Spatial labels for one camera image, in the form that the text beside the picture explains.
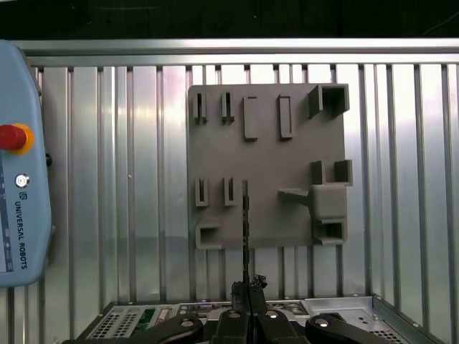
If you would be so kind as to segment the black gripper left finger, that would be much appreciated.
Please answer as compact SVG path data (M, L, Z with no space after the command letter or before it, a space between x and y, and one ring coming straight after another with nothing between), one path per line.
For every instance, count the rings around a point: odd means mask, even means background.
M232 308L202 322L191 313L171 317L143 333L144 343L247 343L252 313L249 284L232 285Z

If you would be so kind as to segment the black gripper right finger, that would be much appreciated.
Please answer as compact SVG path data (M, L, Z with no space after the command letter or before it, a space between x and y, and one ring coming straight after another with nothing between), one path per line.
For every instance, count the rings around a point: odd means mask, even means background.
M304 326L291 322L284 313L268 309L266 286L262 275L251 279L251 311L258 343L386 343L384 338L331 314L313 316Z

